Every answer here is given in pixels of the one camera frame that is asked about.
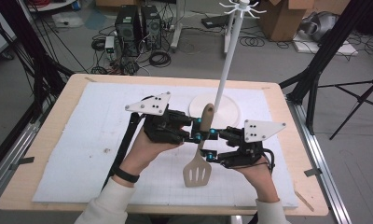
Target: tripod stand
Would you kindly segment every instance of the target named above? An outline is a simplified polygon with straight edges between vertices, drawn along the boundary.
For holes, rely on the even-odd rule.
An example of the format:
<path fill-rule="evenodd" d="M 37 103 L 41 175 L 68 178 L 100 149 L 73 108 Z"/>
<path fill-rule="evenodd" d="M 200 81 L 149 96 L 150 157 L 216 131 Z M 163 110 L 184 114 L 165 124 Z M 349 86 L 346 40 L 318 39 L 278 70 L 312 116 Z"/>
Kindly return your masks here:
<path fill-rule="evenodd" d="M 359 96 L 359 95 L 357 95 L 357 94 L 355 94 L 355 93 L 353 93 L 351 91 L 348 91 L 348 90 L 342 88 L 342 86 L 368 84 L 368 83 L 372 83 L 372 86 L 369 89 L 367 89 L 367 91 L 364 92 L 361 96 Z M 349 93 L 351 96 L 355 97 L 357 99 L 357 102 L 358 102 L 358 105 L 355 107 L 355 109 L 352 110 L 352 113 L 350 113 L 349 116 L 347 116 L 347 118 L 343 121 L 343 123 L 341 123 L 341 125 L 338 127 L 338 129 L 329 138 L 330 140 L 332 140 L 335 137 L 335 135 L 338 134 L 338 132 L 340 131 L 340 129 L 343 128 L 343 126 L 347 123 L 347 121 L 352 117 L 352 115 L 358 110 L 358 108 L 363 103 L 368 103 L 370 105 L 373 105 L 373 102 L 367 100 L 367 97 L 369 97 L 369 95 L 373 92 L 373 80 L 362 81 L 362 82 L 350 82 L 350 83 L 341 83 L 341 84 L 319 86 L 318 88 L 326 88 L 326 87 L 336 87 L 336 88 L 340 89 L 341 91 L 345 91 L 346 93 Z"/>

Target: white sleeve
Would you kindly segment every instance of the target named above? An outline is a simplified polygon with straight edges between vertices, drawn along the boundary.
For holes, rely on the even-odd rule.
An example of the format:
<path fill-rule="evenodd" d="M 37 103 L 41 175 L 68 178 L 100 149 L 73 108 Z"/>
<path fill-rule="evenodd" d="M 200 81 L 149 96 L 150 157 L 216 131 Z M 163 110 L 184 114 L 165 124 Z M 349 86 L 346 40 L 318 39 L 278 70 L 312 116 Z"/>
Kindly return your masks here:
<path fill-rule="evenodd" d="M 88 203 L 85 211 L 76 220 L 76 224 L 125 223 L 128 217 L 125 210 L 134 192 L 134 188 L 121 186 L 109 178 L 103 191 Z"/>
<path fill-rule="evenodd" d="M 290 224 L 285 219 L 282 201 L 277 203 L 262 203 L 256 200 L 258 224 Z"/>

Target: black wristband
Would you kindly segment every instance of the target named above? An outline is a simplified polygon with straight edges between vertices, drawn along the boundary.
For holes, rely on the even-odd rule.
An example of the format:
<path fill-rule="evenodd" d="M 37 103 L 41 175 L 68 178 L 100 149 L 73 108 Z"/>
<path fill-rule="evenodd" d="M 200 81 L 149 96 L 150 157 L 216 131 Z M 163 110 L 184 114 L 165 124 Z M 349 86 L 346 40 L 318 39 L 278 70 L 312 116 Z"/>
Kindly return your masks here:
<path fill-rule="evenodd" d="M 124 180 L 126 180 L 126 181 L 129 181 L 129 182 L 131 182 L 131 183 L 133 183 L 133 184 L 134 184 L 135 182 L 137 182 L 138 178 L 140 177 L 139 175 L 131 175 L 131 174 L 128 174 L 128 173 L 124 172 L 124 171 L 121 170 L 121 169 L 119 168 L 119 166 L 117 166 L 117 165 L 114 165 L 114 166 L 112 167 L 112 170 L 113 170 L 113 172 L 114 172 L 115 175 L 117 175 L 117 176 L 119 176 L 120 178 L 122 178 L 122 179 L 124 179 Z"/>

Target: wooden table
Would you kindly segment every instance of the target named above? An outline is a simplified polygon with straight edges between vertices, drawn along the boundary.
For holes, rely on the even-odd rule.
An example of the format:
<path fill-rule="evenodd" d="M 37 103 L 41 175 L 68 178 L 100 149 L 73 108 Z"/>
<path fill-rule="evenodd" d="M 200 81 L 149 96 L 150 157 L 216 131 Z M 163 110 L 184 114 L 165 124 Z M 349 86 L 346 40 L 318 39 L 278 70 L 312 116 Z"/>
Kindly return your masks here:
<path fill-rule="evenodd" d="M 85 209 L 85 203 L 33 203 L 32 199 L 51 151 L 59 141 L 65 124 L 89 82 L 217 87 L 219 81 L 170 77 L 73 75 L 25 155 L 25 158 L 35 157 L 35 161 L 19 166 L 0 198 L 0 209 L 26 211 L 82 211 Z M 226 88 L 262 90 L 273 121 L 287 123 L 287 128 L 278 133 L 278 138 L 290 175 L 294 180 L 299 207 L 287 209 L 285 213 L 296 216 L 325 216 L 328 208 L 324 195 L 316 177 L 306 177 L 304 174 L 304 171 L 311 169 L 311 163 L 279 85 L 266 82 L 227 81 Z M 254 211 L 254 207 L 223 206 L 129 205 L 128 207 L 128 212 L 148 214 L 251 215 Z"/>

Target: spatula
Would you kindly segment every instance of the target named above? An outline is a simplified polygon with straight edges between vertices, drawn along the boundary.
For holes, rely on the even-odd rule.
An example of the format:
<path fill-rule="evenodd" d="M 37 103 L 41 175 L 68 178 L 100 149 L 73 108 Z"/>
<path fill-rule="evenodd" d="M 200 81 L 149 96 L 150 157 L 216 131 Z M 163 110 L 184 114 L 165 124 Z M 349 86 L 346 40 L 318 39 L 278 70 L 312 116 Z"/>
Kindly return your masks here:
<path fill-rule="evenodd" d="M 209 132 L 214 117 L 214 105 L 208 104 L 204 107 L 201 115 L 200 130 Z M 187 188 L 206 186 L 210 179 L 212 167 L 210 163 L 204 160 L 200 154 L 203 148 L 204 140 L 198 144 L 195 157 L 188 163 L 183 170 L 184 183 Z"/>

